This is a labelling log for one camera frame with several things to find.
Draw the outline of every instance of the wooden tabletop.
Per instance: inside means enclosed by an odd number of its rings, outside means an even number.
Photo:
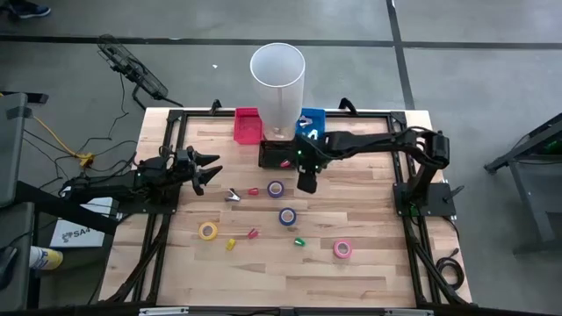
[[[158,155],[168,110],[147,109],[137,161]],[[410,126],[431,128],[427,111],[406,114]],[[331,162],[318,176],[317,192],[310,195],[296,190],[295,171],[260,169],[258,146],[233,141],[233,124],[233,118],[189,118],[185,146],[192,145],[202,154],[219,154],[213,165],[224,169],[206,186],[202,197],[195,195],[190,184],[182,187],[169,230],[158,304],[414,306],[403,227],[394,210],[391,155],[358,154]],[[381,118],[328,118],[326,130],[387,133]],[[434,180],[442,177],[438,172]],[[283,197],[267,195],[265,187],[273,180],[285,184]],[[254,187],[260,189],[257,197],[247,194]],[[228,188],[236,189],[240,202],[224,201]],[[294,226],[279,223],[278,212],[284,207],[296,210]],[[100,299],[111,296],[138,262],[146,221],[146,215],[137,214],[118,227]],[[219,228],[213,241],[198,237],[198,227],[206,221]],[[427,221],[436,259],[458,248],[449,223],[440,218]],[[259,237],[249,240],[246,235],[252,228],[259,231]],[[302,238],[306,246],[295,246],[295,237]],[[230,238],[236,239],[233,251],[226,250]],[[333,254],[334,241],[340,238],[353,247],[350,259]],[[462,254],[456,259],[462,264]],[[427,273],[419,265],[429,298]],[[467,282],[459,293],[471,300]]]

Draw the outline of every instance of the blue bin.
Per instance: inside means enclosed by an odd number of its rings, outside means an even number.
[[[300,115],[311,119],[313,123],[309,126],[300,127],[300,120],[297,121],[296,134],[308,135],[313,130],[318,132],[318,138],[324,134],[326,129],[326,111],[324,109],[303,108]]]

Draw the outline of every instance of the blue tape roll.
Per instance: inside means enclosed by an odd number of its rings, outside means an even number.
[[[286,213],[290,213],[291,216],[291,220],[284,220],[283,219],[283,215],[285,215]],[[284,225],[284,226],[291,226],[292,224],[294,224],[297,221],[297,213],[295,212],[295,210],[293,210],[291,207],[285,207],[283,210],[279,211],[279,222]]]
[[[267,194],[269,194],[272,198],[281,198],[284,193],[285,187],[281,181],[271,181],[270,184],[267,185]]]

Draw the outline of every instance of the concrete floor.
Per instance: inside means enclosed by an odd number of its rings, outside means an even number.
[[[49,18],[12,24],[0,32],[211,39],[391,40],[385,0],[167,0],[165,5],[127,0],[45,0]],[[554,0],[395,0],[403,40],[560,42],[562,3]],[[169,96],[189,106],[252,106],[252,46],[128,46],[164,84]],[[299,47],[306,57],[305,106],[334,108],[348,97],[358,108],[404,109],[394,49]],[[559,112],[562,51],[406,49],[415,108],[429,110],[434,128],[450,137],[450,183],[464,184],[456,197],[458,227],[472,296],[479,305],[562,313],[562,264],[553,255],[515,258],[511,249],[536,238],[511,175],[489,176],[482,168],[507,152],[520,135]],[[34,112],[73,148],[104,136],[120,114],[119,76],[95,45],[0,43],[0,88],[41,91],[47,105]],[[113,141],[97,152],[136,140],[142,111],[128,96]],[[167,106],[146,101],[150,106]],[[27,128],[45,138],[33,121]],[[59,153],[40,145],[52,157]],[[125,145],[101,156],[108,167],[133,152]],[[54,177],[53,163],[24,146],[21,178],[41,185]],[[69,176],[76,163],[63,162]],[[46,188],[54,190],[60,182]],[[101,266],[74,270],[47,282],[44,304],[84,303]]]

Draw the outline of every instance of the white cylinder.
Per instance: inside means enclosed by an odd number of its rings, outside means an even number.
[[[302,109],[305,57],[284,43],[260,47],[249,62],[266,140],[292,140]]]

